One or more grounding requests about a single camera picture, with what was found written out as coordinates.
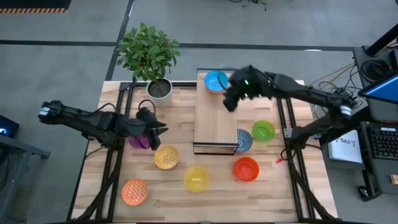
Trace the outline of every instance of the blue patterned bowl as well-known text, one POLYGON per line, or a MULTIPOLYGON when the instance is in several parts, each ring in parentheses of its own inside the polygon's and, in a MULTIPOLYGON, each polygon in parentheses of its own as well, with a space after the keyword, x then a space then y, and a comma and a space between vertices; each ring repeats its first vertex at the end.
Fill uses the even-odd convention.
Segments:
POLYGON ((221 92, 228 86, 228 76, 222 71, 209 72, 205 76, 205 86, 213 93, 221 92))
POLYGON ((253 138, 243 129, 238 129, 238 148, 236 152, 246 152, 253 145, 253 138))

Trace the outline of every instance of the keyboard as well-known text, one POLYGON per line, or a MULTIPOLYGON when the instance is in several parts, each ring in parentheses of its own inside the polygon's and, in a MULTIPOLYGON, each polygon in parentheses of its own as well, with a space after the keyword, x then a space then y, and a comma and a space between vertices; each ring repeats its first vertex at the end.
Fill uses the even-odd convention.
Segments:
POLYGON ((398 131, 371 129, 374 157, 398 160, 398 131))

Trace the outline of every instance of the yellow bowl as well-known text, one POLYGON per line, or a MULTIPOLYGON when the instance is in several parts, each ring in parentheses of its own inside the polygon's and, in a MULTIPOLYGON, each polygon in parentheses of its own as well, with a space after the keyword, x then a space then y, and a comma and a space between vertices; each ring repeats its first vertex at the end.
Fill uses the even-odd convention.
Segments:
POLYGON ((171 169, 179 160, 178 151, 173 146, 163 146, 155 152, 155 164, 161 169, 171 169))
POLYGON ((201 192, 209 184, 209 173, 200 166, 190 167, 185 172, 184 184, 192 192, 201 192))

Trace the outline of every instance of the orange bowl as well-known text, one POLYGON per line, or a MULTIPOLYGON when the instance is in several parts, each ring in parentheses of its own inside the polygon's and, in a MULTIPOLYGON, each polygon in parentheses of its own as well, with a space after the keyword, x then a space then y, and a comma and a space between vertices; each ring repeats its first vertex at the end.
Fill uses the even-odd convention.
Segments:
POLYGON ((250 157, 242 157, 235 162, 236 176, 243 181, 252 181, 259 175, 259 165, 250 157))
POLYGON ((142 179, 127 181, 122 189, 122 198, 128 205, 136 206, 145 202, 148 197, 148 185, 142 179))

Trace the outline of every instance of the concrete floor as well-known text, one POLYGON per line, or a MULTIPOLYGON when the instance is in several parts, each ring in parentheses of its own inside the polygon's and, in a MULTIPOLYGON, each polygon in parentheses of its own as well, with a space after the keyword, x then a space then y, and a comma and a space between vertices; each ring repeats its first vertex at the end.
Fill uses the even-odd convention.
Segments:
MULTIPOLYGON (((128 0, 74 0, 66 14, 0 15, 0 40, 117 41, 128 0)), ((227 0, 136 0, 127 29, 141 21, 181 43, 359 46, 371 44, 398 21, 394 0, 267 0, 261 5, 227 0)), ((171 80, 194 80, 198 68, 242 67, 280 72, 310 83, 351 63, 351 52, 180 49, 171 80)), ((14 203, 28 223, 66 219, 87 141, 64 126, 39 123, 43 101, 94 110, 112 47, 0 45, 0 114, 21 124, 17 138, 52 151, 34 158, 14 203)), ((130 80, 116 67, 113 80, 130 80)), ((354 77, 358 86, 359 78, 354 77)), ((337 79, 344 85, 346 78, 337 79)), ((328 166, 339 217, 353 222, 396 223, 397 195, 362 202, 358 170, 328 166)))

